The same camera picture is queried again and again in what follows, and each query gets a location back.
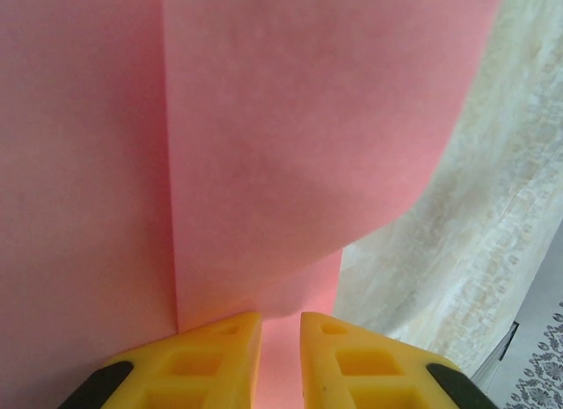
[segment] yellow clamp jaw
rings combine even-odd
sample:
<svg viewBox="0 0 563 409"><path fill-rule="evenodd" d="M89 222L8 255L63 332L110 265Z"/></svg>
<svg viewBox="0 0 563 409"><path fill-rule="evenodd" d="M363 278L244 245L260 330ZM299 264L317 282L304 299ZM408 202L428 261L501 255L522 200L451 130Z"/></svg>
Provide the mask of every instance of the yellow clamp jaw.
<svg viewBox="0 0 563 409"><path fill-rule="evenodd" d="M252 408L260 333L249 312L119 354L59 409ZM449 360L323 314L301 366L305 409L496 409Z"/></svg>

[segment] pink paper sheet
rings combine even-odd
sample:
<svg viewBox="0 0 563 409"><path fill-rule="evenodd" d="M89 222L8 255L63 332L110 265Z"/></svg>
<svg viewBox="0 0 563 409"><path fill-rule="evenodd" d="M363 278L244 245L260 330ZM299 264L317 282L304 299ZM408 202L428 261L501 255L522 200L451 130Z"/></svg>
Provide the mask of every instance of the pink paper sheet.
<svg viewBox="0 0 563 409"><path fill-rule="evenodd" d="M330 306L336 263L313 290L303 267L416 199L497 4L167 0L179 322L281 318L259 409L291 386L277 332ZM0 0L0 407L56 407L176 331L160 10ZM291 305L261 300L281 284Z"/></svg>

